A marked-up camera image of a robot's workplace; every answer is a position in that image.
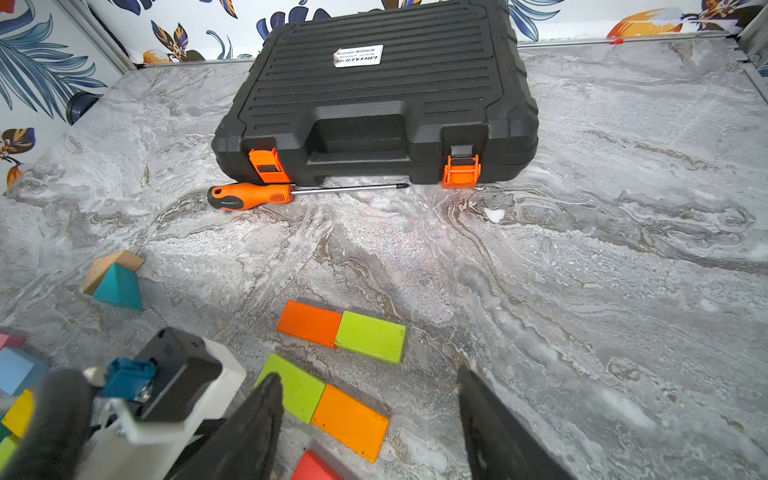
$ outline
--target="colorful block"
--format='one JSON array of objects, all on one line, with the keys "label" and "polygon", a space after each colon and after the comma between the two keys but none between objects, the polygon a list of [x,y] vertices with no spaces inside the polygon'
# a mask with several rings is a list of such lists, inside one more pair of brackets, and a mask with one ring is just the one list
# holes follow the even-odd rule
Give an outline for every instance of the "colorful block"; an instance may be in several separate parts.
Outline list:
[{"label": "colorful block", "polygon": [[371,463],[376,463],[389,427],[389,419],[333,385],[326,385],[312,423]]},{"label": "colorful block", "polygon": [[23,438],[34,411],[35,401],[32,398],[32,392],[25,390],[2,418],[2,424],[8,427],[8,430],[14,435]]},{"label": "colorful block", "polygon": [[112,265],[94,292],[94,300],[141,310],[141,294],[136,273],[122,265]]},{"label": "colorful block", "polygon": [[256,380],[258,386],[264,377],[275,372],[283,384],[283,407],[299,420],[309,424],[326,384],[274,353],[267,359]]},{"label": "colorful block", "polygon": [[0,350],[0,390],[18,396],[35,388],[50,367],[23,350],[5,347]]},{"label": "colorful block", "polygon": [[5,335],[4,333],[0,333],[0,350],[4,349],[6,346],[9,346],[13,349],[20,349],[22,345],[24,345],[24,339],[20,336]]},{"label": "colorful block", "polygon": [[289,300],[277,324],[277,331],[335,349],[334,341],[340,323],[341,313]]},{"label": "colorful block", "polygon": [[315,452],[307,450],[299,461],[290,480],[343,480]]},{"label": "colorful block", "polygon": [[0,473],[2,473],[3,469],[5,468],[5,464],[8,463],[8,460],[10,460],[14,452],[16,452],[19,441],[19,437],[16,435],[11,435],[9,437],[5,437],[2,442],[0,442]]},{"label": "colorful block", "polygon": [[97,258],[94,260],[93,265],[91,265],[91,270],[88,271],[88,276],[85,278],[85,288],[83,288],[83,293],[93,295],[101,284],[101,281],[104,279],[104,275],[107,274],[107,271],[112,265],[117,264],[124,266],[130,271],[135,272],[142,263],[144,263],[143,258],[132,254],[128,250]]},{"label": "colorful block", "polygon": [[406,328],[359,313],[344,312],[336,346],[387,362],[400,363]]}]

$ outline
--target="blue connector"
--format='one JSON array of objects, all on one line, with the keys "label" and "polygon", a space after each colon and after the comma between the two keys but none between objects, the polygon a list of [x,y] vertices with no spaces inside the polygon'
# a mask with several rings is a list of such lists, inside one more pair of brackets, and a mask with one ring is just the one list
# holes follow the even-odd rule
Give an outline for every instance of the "blue connector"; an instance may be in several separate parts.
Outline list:
[{"label": "blue connector", "polygon": [[98,396],[144,401],[148,398],[149,384],[156,372],[152,362],[116,358],[107,367],[107,382]]}]

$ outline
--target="blue block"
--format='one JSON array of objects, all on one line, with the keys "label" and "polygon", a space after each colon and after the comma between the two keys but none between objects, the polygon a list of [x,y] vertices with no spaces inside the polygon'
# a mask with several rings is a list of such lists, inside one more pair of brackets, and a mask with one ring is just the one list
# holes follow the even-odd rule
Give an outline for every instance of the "blue block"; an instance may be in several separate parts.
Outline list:
[{"label": "blue block", "polygon": [[108,399],[135,399],[156,373],[152,362],[117,358],[107,367],[107,383],[98,396]]},{"label": "blue block", "polygon": [[0,390],[19,396],[35,388],[50,368],[25,351],[6,346],[0,350]]},{"label": "blue block", "polygon": [[136,273],[122,265],[112,265],[94,292],[94,298],[111,305],[141,310],[141,294]]}]

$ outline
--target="orange screwdriver handle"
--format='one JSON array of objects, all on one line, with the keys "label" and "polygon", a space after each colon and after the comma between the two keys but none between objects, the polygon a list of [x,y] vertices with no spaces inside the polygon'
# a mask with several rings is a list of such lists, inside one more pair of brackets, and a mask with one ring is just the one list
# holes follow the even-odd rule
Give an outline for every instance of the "orange screwdriver handle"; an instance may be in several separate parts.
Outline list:
[{"label": "orange screwdriver handle", "polygon": [[290,185],[231,184],[211,187],[208,203],[221,210],[249,210],[261,204],[289,204],[293,201]]}]

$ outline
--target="white sticker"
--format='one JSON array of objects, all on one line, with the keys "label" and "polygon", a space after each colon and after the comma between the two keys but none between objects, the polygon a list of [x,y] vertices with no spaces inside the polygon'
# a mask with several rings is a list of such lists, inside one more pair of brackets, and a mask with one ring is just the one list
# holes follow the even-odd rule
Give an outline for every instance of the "white sticker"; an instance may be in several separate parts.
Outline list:
[{"label": "white sticker", "polygon": [[378,65],[382,61],[384,45],[370,45],[369,47],[340,48],[333,54],[333,66],[359,67],[360,65]]}]

